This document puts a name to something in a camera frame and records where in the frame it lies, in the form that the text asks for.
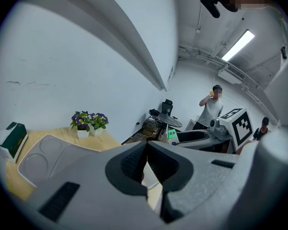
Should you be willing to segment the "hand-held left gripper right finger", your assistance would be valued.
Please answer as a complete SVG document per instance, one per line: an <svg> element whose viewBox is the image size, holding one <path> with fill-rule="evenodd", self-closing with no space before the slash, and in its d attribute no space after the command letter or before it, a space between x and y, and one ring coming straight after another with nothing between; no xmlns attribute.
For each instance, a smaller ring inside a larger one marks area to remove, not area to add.
<svg viewBox="0 0 288 230"><path fill-rule="evenodd" d="M229 185L238 155L147 143L148 163L163 186L161 223L224 223L237 200Z"/></svg>

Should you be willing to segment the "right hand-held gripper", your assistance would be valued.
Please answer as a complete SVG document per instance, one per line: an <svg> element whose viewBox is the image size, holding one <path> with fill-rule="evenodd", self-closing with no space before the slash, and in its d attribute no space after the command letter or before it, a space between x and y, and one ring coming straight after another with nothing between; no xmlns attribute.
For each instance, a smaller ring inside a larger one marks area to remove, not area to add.
<svg viewBox="0 0 288 230"><path fill-rule="evenodd" d="M192 150L228 150L230 142L233 151L238 151L253 134L253 127L246 108L236 108L210 122L206 130L178 132L177 146Z"/></svg>

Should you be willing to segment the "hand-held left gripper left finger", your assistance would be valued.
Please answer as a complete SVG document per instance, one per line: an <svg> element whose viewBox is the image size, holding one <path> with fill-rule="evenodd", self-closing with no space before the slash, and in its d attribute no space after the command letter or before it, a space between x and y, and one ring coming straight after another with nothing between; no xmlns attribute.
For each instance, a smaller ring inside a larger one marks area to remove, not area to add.
<svg viewBox="0 0 288 230"><path fill-rule="evenodd" d="M28 199L40 230L156 230L164 221L141 178L146 143L87 155L37 186Z"/></svg>

